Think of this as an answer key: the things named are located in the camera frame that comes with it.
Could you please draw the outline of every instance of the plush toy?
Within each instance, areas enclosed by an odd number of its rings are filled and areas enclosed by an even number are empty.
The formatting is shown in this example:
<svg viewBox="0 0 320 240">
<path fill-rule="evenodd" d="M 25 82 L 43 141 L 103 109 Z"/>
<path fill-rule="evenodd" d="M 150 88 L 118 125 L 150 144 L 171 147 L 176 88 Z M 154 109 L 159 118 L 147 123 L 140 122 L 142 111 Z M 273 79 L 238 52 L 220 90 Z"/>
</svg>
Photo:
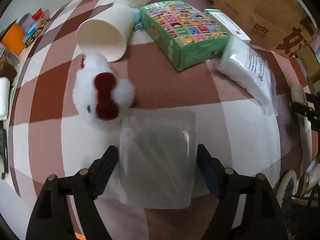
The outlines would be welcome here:
<svg viewBox="0 0 320 240">
<path fill-rule="evenodd" d="M 76 73 L 73 103 L 79 115 L 101 130 L 117 124 L 134 100 L 134 87 L 109 67 L 102 54 L 84 56 Z"/>
</svg>

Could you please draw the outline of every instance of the red bow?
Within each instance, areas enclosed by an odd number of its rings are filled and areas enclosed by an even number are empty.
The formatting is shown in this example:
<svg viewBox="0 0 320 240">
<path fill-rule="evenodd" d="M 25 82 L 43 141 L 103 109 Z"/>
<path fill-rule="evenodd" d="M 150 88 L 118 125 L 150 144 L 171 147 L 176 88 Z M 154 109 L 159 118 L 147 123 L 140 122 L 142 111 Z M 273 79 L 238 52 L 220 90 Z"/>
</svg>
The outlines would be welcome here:
<svg viewBox="0 0 320 240">
<path fill-rule="evenodd" d="M 98 118 L 112 120 L 118 117 L 119 108 L 111 98 L 111 92 L 116 86 L 116 78 L 112 73 L 100 73 L 94 79 L 98 91 L 96 113 Z"/>
</svg>

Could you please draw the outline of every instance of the table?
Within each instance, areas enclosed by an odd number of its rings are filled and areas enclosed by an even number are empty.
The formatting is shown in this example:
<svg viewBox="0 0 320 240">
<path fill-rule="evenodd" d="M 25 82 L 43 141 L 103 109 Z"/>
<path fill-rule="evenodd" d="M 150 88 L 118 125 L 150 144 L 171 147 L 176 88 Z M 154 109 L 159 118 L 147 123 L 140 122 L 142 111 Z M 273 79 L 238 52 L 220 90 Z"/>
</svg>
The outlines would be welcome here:
<svg viewBox="0 0 320 240">
<path fill-rule="evenodd" d="M 72 89 L 82 53 L 76 30 L 114 0 L 73 0 L 60 8 L 25 56 L 8 128 L 10 175 L 7 182 L 33 207 L 49 174 L 70 176 L 89 167 L 109 145 L 119 145 L 120 129 L 103 133 L 85 124 Z M 214 0 L 183 0 L 204 11 Z M 213 69 L 214 60 L 178 73 L 144 31 L 134 32 L 124 57 L 111 68 L 136 88 L 136 107 L 194 111 L 198 142 L 225 167 L 239 174 L 264 173 L 274 187 L 288 170 L 300 176 L 318 148 L 317 133 L 299 125 L 290 111 L 290 86 L 308 90 L 295 59 L 253 46 L 268 61 L 276 78 L 278 116 L 266 116 L 243 89 Z M 114 239 L 201 239 L 218 200 L 209 195 L 196 172 L 191 205 L 183 210 L 125 206 L 116 199 L 116 172 L 96 200 Z M 73 199 L 71 216 L 81 233 Z"/>
</svg>

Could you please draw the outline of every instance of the white packaged item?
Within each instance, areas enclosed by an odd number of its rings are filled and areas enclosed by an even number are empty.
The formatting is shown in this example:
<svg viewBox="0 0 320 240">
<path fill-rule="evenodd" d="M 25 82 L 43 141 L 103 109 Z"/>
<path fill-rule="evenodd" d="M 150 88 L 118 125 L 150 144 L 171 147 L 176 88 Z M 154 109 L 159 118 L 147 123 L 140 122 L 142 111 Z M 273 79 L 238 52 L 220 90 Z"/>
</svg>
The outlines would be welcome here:
<svg viewBox="0 0 320 240">
<path fill-rule="evenodd" d="M 246 89 L 262 106 L 266 114 L 275 113 L 275 81 L 268 63 L 253 48 L 231 35 L 222 59 L 215 68 Z"/>
<path fill-rule="evenodd" d="M 0 78 L 0 121 L 7 120 L 8 99 L 9 99 L 10 81 L 6 77 Z"/>
<path fill-rule="evenodd" d="M 227 29 L 231 34 L 237 36 L 245 43 L 249 44 L 251 39 L 245 32 L 226 14 L 216 9 L 205 9 L 205 15 L 209 16 L 217 24 Z"/>
<path fill-rule="evenodd" d="M 120 201 L 154 209 L 188 207 L 196 149 L 195 113 L 134 109 L 121 129 Z"/>
</svg>

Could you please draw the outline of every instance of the metal screw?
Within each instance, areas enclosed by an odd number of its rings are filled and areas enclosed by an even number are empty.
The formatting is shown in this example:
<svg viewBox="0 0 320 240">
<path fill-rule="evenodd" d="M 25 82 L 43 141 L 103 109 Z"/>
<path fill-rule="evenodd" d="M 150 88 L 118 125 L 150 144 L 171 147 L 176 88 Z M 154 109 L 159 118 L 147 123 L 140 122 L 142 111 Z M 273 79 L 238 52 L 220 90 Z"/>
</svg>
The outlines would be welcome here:
<svg viewBox="0 0 320 240">
<path fill-rule="evenodd" d="M 233 174 L 235 171 L 234 171 L 232 168 L 225 168 L 224 172 L 225 172 L 226 174 L 231 175 L 231 174 Z"/>
<path fill-rule="evenodd" d="M 48 180 L 52 181 L 56 178 L 56 175 L 55 174 L 51 174 L 48 176 Z"/>
<path fill-rule="evenodd" d="M 82 169 L 79 171 L 79 174 L 84 176 L 84 175 L 87 175 L 88 174 L 88 170 L 87 169 Z"/>
<path fill-rule="evenodd" d="M 266 176 L 262 173 L 258 173 L 257 175 L 258 179 L 264 180 L 266 178 Z"/>
</svg>

